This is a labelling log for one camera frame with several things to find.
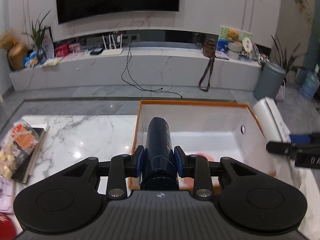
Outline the striped pink bag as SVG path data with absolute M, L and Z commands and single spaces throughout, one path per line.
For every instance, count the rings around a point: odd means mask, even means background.
M 282 102 L 285 100 L 285 88 L 286 88 L 285 85 L 286 85 L 286 83 L 283 80 L 283 83 L 281 84 L 281 86 L 276 94 L 276 97 L 275 97 L 276 102 Z

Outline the pink device on table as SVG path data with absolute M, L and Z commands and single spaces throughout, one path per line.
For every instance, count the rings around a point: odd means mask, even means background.
M 4 214 L 12 214 L 15 190 L 14 182 L 1 177 L 0 188 L 0 212 Z

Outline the green potted plant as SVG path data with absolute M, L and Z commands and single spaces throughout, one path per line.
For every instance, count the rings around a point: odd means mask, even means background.
M 44 37 L 46 34 L 46 30 L 49 28 L 49 26 L 43 24 L 44 20 L 47 18 L 51 11 L 48 11 L 42 19 L 40 19 L 40 14 L 36 21 L 31 21 L 30 24 L 30 34 L 26 34 L 27 36 L 31 37 L 34 46 L 36 47 L 36 56 L 38 59 L 39 64 L 45 63 L 47 60 L 46 52 L 44 51 L 44 48 L 42 46 L 42 43 L 44 41 Z

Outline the blue water jug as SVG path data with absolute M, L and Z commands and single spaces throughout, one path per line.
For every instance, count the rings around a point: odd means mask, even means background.
M 318 73 L 314 70 L 312 72 L 309 72 L 305 80 L 300 87 L 300 94 L 304 96 L 306 99 L 313 99 L 315 93 L 317 92 L 319 88 L 319 76 Z

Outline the red gift box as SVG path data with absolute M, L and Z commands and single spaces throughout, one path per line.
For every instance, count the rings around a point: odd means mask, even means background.
M 55 48 L 56 57 L 65 57 L 69 55 L 68 44 L 63 44 Z

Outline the teddy bear in basket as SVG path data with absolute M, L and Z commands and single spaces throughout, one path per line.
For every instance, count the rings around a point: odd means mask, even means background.
M 227 31 L 228 51 L 227 55 L 230 59 L 238 60 L 242 51 L 242 43 L 239 41 L 239 33 L 236 29 L 228 29 Z

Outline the white rectangular box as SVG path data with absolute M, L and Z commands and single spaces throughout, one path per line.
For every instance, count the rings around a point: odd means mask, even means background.
M 291 142 L 290 130 L 285 124 L 275 101 L 265 97 L 253 106 L 266 141 Z

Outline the black book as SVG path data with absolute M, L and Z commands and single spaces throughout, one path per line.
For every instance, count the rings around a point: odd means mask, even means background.
M 49 130 L 48 124 L 39 124 L 32 127 L 40 136 L 39 142 L 35 146 L 33 152 L 25 159 L 23 164 L 15 171 L 15 173 L 12 176 L 12 180 L 26 184 L 30 178 L 30 176 L 33 174 L 33 170 L 35 168 L 36 162 L 40 155 L 41 147 L 44 143 L 44 140 L 46 138 L 46 134 Z

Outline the round white paper fan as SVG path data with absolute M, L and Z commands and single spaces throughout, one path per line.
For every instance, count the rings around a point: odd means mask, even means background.
M 242 46 L 247 53 L 251 53 L 253 50 L 253 44 L 249 37 L 244 37 L 242 39 Z

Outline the orange cardboard storage box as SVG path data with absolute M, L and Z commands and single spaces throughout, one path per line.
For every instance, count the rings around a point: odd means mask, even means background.
M 202 154 L 210 161 L 231 157 L 270 176 L 277 174 L 259 121 L 247 104 L 142 100 L 134 150 L 146 144 L 148 126 L 154 117 L 166 120 L 172 146 L 181 146 L 185 154 Z

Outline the dark shampoo bottle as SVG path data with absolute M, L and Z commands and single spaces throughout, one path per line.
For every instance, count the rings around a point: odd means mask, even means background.
M 170 129 L 163 118 L 154 117 L 149 123 L 141 172 L 141 190 L 175 191 L 179 189 Z

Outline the grey-green trash bin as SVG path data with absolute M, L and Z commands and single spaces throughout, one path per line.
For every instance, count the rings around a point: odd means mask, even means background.
M 261 100 L 265 97 L 275 99 L 285 79 L 286 72 L 273 62 L 265 62 L 254 89 L 254 97 Z

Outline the pink cup-shaped container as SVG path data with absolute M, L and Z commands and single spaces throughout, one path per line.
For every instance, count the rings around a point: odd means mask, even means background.
M 208 161 L 215 161 L 215 159 L 206 153 L 197 153 L 197 155 L 200 155 L 204 158 L 206 158 Z M 197 161 L 195 161 L 195 176 L 199 174 L 200 168 L 197 166 Z M 190 192 L 193 192 L 194 190 L 194 178 L 185 177 L 185 178 L 179 178 L 179 184 L 180 184 L 180 190 L 188 190 Z

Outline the white marble tv console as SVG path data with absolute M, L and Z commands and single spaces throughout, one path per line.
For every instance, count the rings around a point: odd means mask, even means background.
M 71 54 L 52 67 L 12 72 L 16 91 L 123 85 L 134 79 L 139 85 L 196 87 L 209 59 L 197 49 L 125 48 L 120 55 Z

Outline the snack package in plastic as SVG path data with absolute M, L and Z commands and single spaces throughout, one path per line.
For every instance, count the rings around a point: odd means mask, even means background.
M 39 134 L 25 120 L 15 122 L 1 140 L 1 177 L 11 179 L 31 155 L 39 139 Z

